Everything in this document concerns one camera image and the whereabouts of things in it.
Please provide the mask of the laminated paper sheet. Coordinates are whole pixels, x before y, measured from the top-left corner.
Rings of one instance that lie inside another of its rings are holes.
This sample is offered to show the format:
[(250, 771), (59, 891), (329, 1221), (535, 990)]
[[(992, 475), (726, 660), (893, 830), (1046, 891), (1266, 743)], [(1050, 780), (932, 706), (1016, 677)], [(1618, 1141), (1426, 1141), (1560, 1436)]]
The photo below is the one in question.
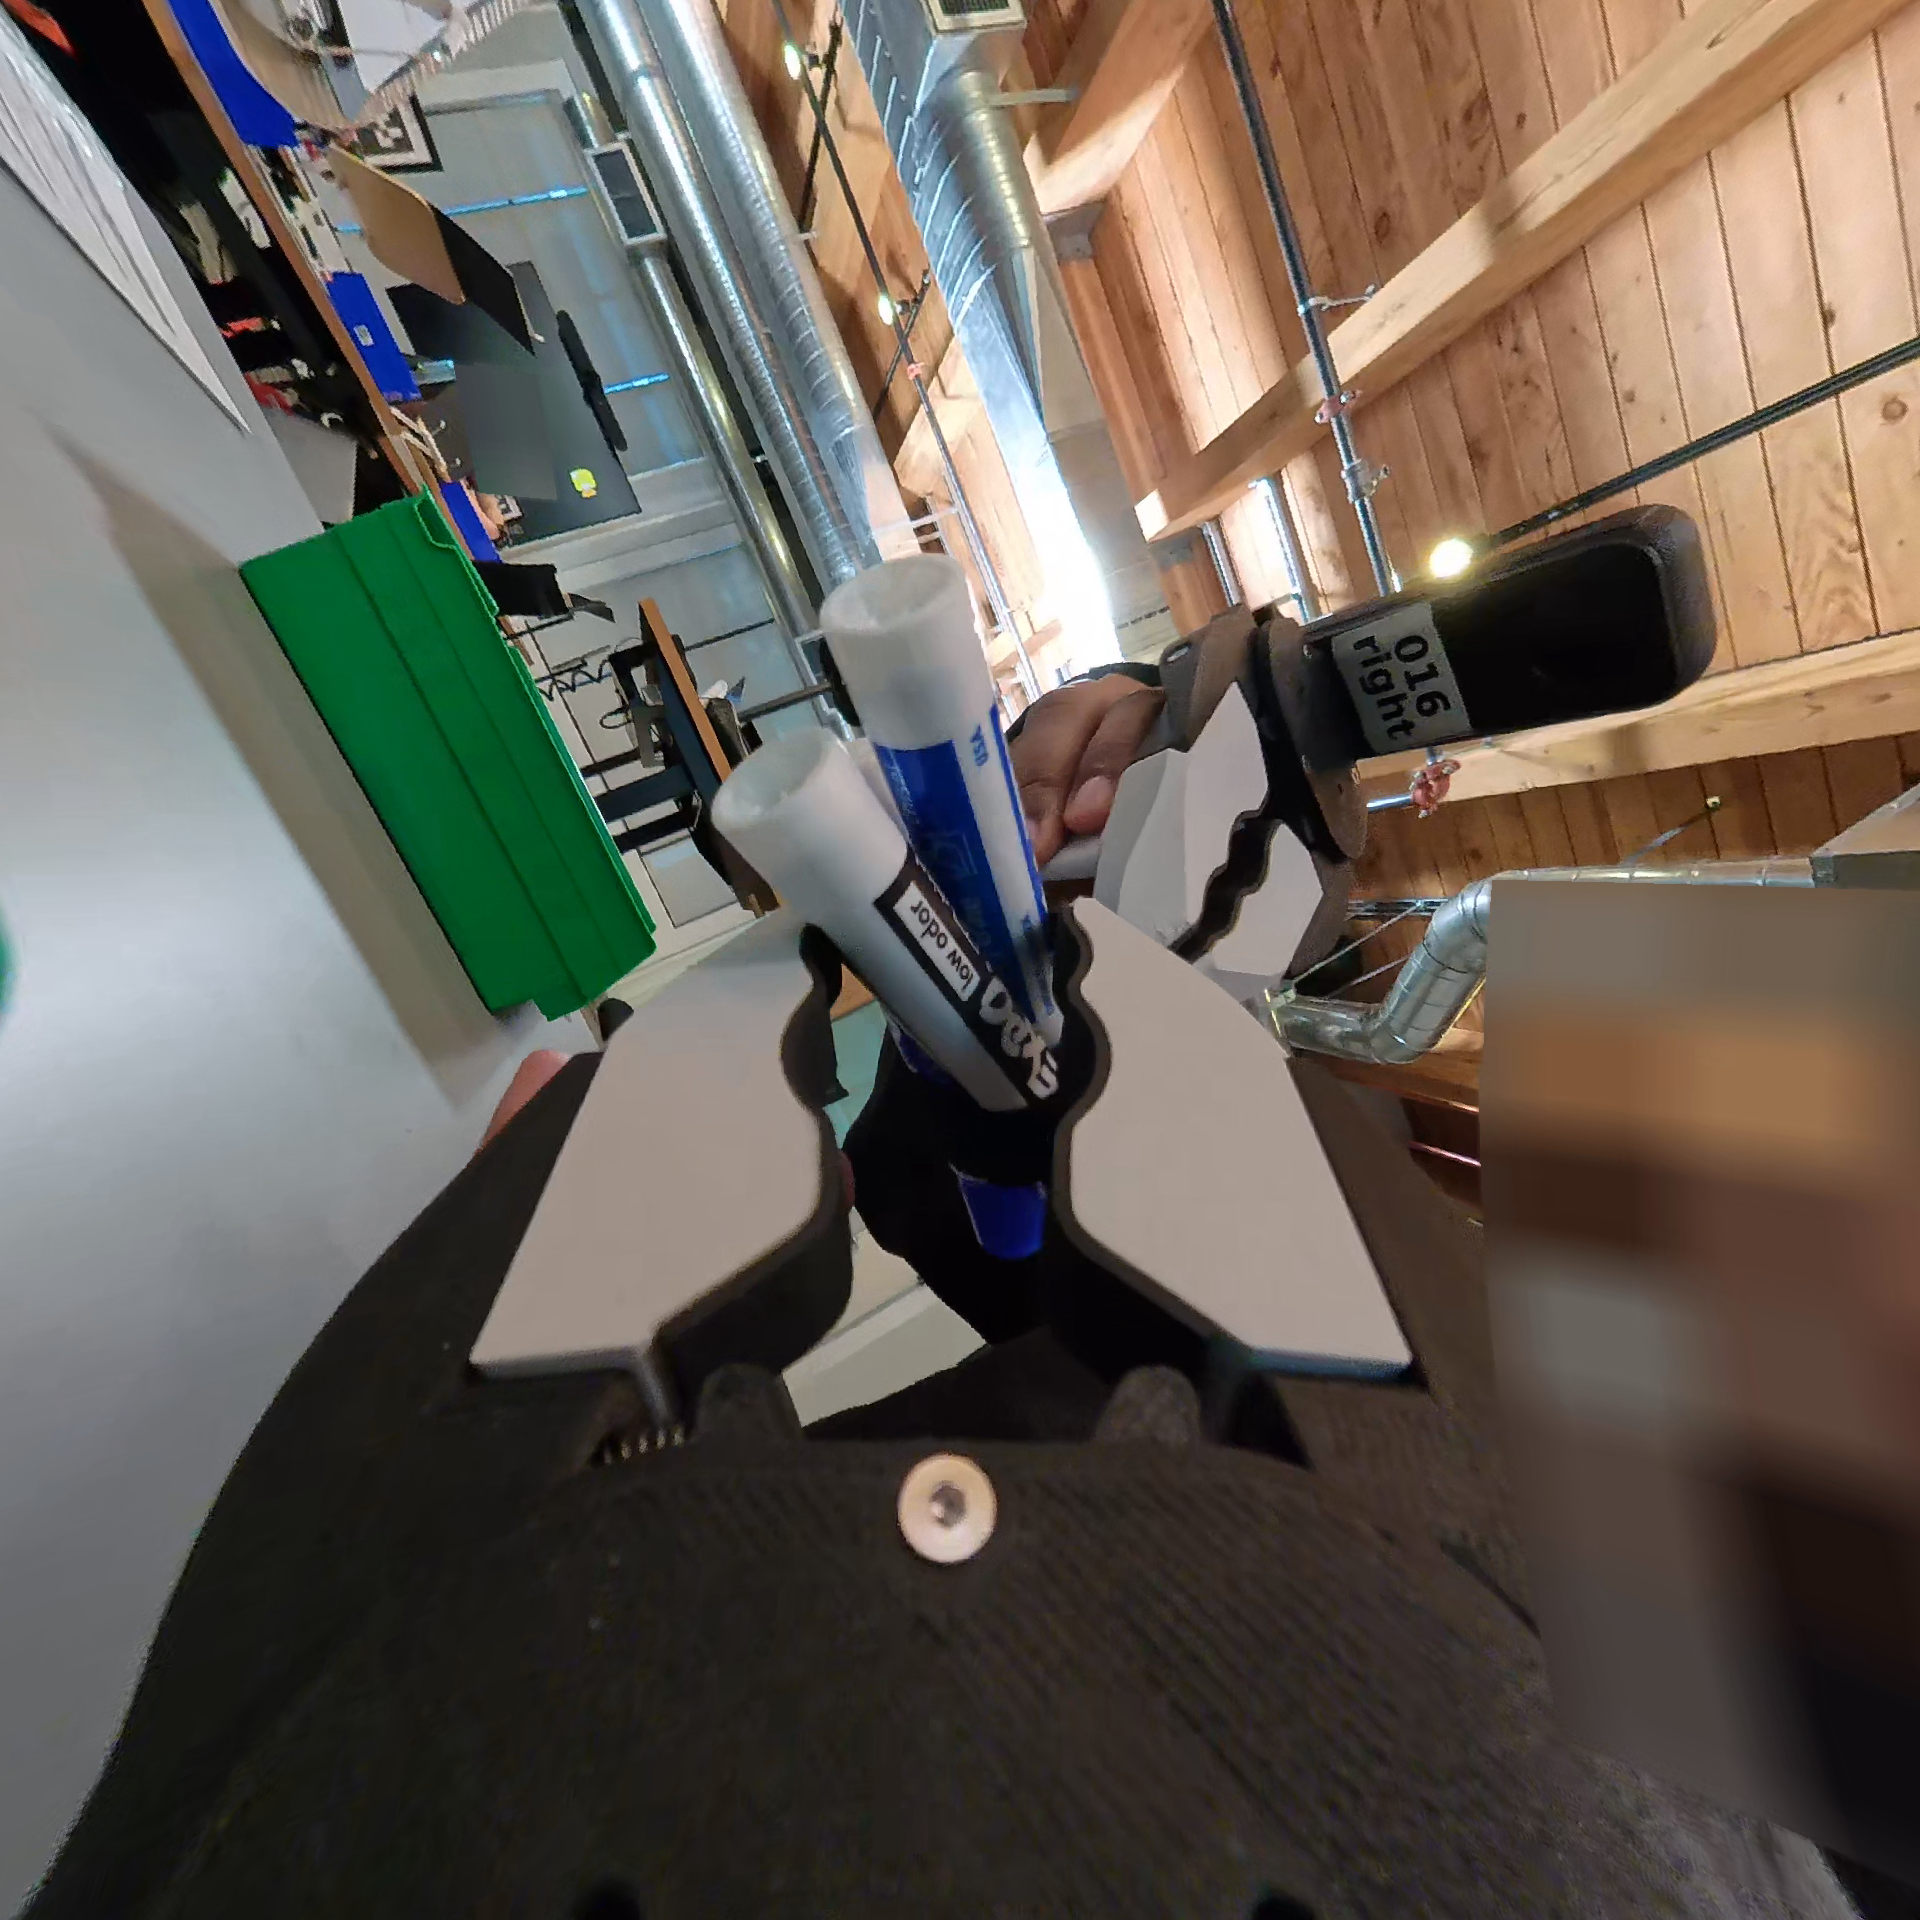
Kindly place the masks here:
[(161, 351), (246, 432), (134, 215), (134, 191), (13, 17), (0, 25), (0, 161)]

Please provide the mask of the black dry erase marker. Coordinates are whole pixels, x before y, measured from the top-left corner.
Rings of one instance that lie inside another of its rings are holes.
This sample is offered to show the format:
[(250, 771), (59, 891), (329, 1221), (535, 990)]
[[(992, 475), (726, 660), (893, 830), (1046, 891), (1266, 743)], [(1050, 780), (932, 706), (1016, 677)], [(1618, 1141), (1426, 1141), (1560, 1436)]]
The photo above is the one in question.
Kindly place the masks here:
[(1061, 1022), (1022, 969), (1026, 949), (992, 949), (840, 736), (790, 732), (753, 749), (721, 780), (712, 826), (974, 1104), (1061, 1109)]

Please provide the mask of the narrow wooden table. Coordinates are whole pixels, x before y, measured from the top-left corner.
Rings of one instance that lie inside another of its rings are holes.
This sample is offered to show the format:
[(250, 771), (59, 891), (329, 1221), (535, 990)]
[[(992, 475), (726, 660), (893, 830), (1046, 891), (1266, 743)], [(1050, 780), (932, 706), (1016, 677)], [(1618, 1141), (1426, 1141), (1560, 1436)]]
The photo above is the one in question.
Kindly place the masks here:
[(610, 651), (610, 669), (634, 736), (647, 732), (658, 743), (658, 769), (597, 796), (610, 846), (621, 852), (658, 852), (669, 834), (686, 834), (736, 898), (763, 915), (783, 905), (777, 891), (712, 826), (712, 796), (728, 780), (736, 756), (660, 604), (642, 596), (634, 612), (642, 635)]

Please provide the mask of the grey desk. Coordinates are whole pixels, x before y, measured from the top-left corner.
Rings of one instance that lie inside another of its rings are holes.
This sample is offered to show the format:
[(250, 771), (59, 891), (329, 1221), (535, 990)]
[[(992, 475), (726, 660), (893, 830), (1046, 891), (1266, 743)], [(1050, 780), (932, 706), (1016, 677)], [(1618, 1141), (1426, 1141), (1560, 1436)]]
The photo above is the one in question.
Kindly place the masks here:
[(535, 1051), (241, 564), (319, 528), (3, 177), (3, 1914), (59, 1850), (250, 1425)]

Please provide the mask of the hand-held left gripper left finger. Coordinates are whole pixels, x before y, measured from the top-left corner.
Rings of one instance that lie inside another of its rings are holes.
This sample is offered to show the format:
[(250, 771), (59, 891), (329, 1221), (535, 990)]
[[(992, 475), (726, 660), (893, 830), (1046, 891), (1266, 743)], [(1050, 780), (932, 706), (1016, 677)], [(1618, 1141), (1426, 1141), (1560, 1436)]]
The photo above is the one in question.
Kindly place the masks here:
[(840, 1322), (835, 990), (829, 944), (763, 915), (621, 1022), (480, 1327), (480, 1373), (621, 1369), (647, 1421), (686, 1421), (715, 1369), (783, 1373)]

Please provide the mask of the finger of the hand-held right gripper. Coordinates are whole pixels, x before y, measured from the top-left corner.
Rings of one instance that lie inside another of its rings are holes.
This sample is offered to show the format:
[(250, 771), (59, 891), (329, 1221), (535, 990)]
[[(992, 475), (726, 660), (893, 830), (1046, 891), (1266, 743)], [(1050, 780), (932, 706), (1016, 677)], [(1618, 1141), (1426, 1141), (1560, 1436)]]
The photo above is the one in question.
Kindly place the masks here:
[(1327, 887), (1266, 794), (1262, 732), (1226, 690), (1187, 749), (1133, 764), (1097, 852), (1097, 898), (1197, 969), (1266, 879)]
[(1233, 997), (1262, 990), (1327, 961), (1345, 931), (1345, 891), (1266, 879), (1236, 898), (1233, 923), (1216, 939), (1216, 987)]

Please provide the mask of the silver spiral duct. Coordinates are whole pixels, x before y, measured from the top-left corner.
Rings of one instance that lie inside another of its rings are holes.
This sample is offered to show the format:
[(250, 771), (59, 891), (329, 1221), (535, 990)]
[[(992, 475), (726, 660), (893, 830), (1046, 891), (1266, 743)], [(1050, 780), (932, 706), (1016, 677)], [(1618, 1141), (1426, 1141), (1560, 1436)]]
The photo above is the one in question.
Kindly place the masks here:
[(802, 642), (818, 635), (818, 581), (787, 511), (777, 477), (760, 457), (756, 428), (736, 391), (736, 376), (721, 368), (715, 347), (682, 291), (669, 244), (626, 245), (626, 271), (658, 323), (675, 378), (686, 391), (708, 466), (756, 560), (760, 583), (783, 629)]
[(712, 4), (584, 0), (582, 17), (818, 588), (912, 554), (896, 475)]

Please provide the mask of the person's right hand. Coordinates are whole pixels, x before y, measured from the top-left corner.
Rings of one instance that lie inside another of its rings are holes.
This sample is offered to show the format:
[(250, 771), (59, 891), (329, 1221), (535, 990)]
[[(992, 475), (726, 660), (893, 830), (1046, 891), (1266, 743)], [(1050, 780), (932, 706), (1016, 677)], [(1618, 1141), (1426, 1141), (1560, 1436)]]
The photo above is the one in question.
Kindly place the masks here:
[(1134, 673), (1074, 677), (1022, 711), (1013, 769), (1038, 866), (1107, 830), (1120, 780), (1146, 756), (1159, 711), (1167, 686)]

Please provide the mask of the large sheet metal duct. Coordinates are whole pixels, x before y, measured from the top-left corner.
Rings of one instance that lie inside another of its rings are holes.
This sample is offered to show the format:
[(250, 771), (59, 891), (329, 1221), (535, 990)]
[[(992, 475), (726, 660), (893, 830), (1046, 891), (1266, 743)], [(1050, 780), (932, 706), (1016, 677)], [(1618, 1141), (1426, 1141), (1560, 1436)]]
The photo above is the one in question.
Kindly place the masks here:
[(1078, 351), (992, 4), (840, 4), (906, 199), (1074, 657), (1156, 660), (1177, 622)]

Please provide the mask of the green plastic bin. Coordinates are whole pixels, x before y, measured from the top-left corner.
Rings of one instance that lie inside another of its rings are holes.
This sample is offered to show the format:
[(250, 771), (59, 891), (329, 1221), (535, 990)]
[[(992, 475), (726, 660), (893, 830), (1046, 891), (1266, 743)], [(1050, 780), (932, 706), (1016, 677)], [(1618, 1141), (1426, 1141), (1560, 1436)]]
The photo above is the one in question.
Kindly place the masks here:
[(634, 875), (441, 501), (241, 577), (487, 1009), (563, 1019), (651, 957)]

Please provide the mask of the blue plastic bin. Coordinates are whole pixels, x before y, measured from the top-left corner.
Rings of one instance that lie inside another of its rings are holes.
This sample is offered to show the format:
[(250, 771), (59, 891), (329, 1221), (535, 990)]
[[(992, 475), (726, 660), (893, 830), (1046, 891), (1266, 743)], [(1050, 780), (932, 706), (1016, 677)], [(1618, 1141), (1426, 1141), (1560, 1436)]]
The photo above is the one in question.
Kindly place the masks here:
[(210, 0), (173, 0), (168, 12), (179, 25), (183, 48), (201, 62), (241, 141), (250, 149), (294, 149), (297, 143), (294, 110), (277, 103), (277, 92), (250, 72), (223, 10)]
[(417, 372), (408, 354), (395, 347), (395, 333), (361, 271), (329, 271), (329, 302), (342, 317), (373, 384), (383, 402), (417, 402)]

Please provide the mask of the black panel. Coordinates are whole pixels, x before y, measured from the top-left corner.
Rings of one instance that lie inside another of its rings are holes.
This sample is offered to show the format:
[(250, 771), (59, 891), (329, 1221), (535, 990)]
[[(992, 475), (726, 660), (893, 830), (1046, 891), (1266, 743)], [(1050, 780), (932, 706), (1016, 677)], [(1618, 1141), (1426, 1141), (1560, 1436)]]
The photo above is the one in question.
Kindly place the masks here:
[(408, 281), (388, 291), (413, 354), (452, 364), (448, 384), (423, 386), (434, 443), (480, 494), (518, 501), (520, 540), (634, 515), (623, 452), (582, 386), (539, 264), (512, 259), (507, 271), (535, 347), (518, 347), (480, 302)]

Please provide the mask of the long metal ceiling pipe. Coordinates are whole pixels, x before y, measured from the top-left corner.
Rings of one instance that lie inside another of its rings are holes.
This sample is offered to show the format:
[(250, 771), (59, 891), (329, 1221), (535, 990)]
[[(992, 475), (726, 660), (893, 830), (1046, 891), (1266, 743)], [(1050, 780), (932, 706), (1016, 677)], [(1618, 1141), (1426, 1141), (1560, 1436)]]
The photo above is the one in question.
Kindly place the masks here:
[(1331, 432), (1331, 449), (1334, 449), (1334, 460), (1338, 460), (1345, 494), (1349, 494), (1349, 508), (1355, 515), (1355, 538), (1360, 538), (1366, 564), (1374, 573), (1374, 583), (1379, 583), (1379, 593), (1401, 593), (1401, 573), (1395, 573), (1395, 564), (1392, 564), (1392, 554), (1382, 545), (1379, 511), (1374, 511), (1379, 468), (1360, 457), (1355, 434), (1354, 434), (1354, 391), (1349, 391), (1349, 384), (1334, 372), (1334, 354), (1331, 354), (1327, 323), (1323, 323), (1323, 302), (1318, 302), (1318, 295), (1311, 286), (1311, 257), (1307, 257), (1302, 232), (1291, 223), (1291, 205), (1288, 205), (1288, 191), (1285, 191), (1280, 156), (1278, 156), (1272, 128), (1266, 128), (1266, 114), (1262, 114), (1261, 78), (1255, 78), (1255, 62), (1252, 62), (1252, 49), (1245, 49), (1245, 39), (1243, 39), (1233, 4), (1227, 0), (1214, 0), (1214, 23), (1216, 23), (1226, 69), (1227, 69), (1227, 81), (1233, 81), (1233, 92), (1236, 92), (1236, 110), (1243, 110), (1245, 130), (1252, 130), (1261, 188), (1262, 188), (1262, 205), (1266, 205), (1266, 217), (1272, 217), (1272, 232), (1278, 232), (1278, 244), (1280, 244), (1288, 300), (1291, 300), (1291, 313), (1299, 313), (1302, 333), (1307, 333), (1311, 372), (1318, 378), (1313, 423)]

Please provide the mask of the long wooden table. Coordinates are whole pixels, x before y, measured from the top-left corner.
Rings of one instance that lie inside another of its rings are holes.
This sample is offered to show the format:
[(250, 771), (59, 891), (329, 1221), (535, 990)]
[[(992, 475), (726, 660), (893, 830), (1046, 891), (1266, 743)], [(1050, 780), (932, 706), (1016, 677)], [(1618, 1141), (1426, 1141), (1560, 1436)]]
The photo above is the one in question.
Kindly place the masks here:
[(243, 130), (237, 128), (212, 78), (203, 72), (203, 62), (195, 57), (195, 43), (190, 39), (190, 30), (179, 25), (173, 4), (151, 0), (145, 17), (152, 23), (159, 43), (168, 48), (173, 62), (179, 69), (179, 81), (195, 98), (237, 177), (243, 184), (246, 199), (255, 205), (255, 215), (272, 238), (272, 251), (283, 257), (286, 271), (297, 281), (303, 302), (310, 306), (310, 321), (329, 333), (334, 364), (353, 384), (353, 391), (358, 391), (353, 411), (373, 428), (382, 457), (393, 466), (407, 494), (441, 494), (441, 468), (423, 452), (423, 434), (413, 432), (408, 417), (402, 417), (383, 402), (375, 376), (368, 372), (358, 341), (350, 337), (342, 313), (329, 300), (323, 271), (314, 270), (310, 251), (303, 245), (297, 225), (290, 223), (290, 215), (277, 195), (272, 169), (266, 168), (261, 149), (250, 149), (243, 141)]

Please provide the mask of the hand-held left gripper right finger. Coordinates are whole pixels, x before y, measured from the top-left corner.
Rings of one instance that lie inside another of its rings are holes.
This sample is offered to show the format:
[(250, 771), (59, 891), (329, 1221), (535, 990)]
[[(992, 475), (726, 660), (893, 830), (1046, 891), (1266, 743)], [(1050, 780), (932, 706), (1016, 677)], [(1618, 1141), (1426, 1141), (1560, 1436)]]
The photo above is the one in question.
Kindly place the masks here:
[(1403, 1378), (1414, 1343), (1280, 1039), (1099, 898), (1057, 915), (1093, 1068), (1056, 1136), (1065, 1242), (1261, 1373)]

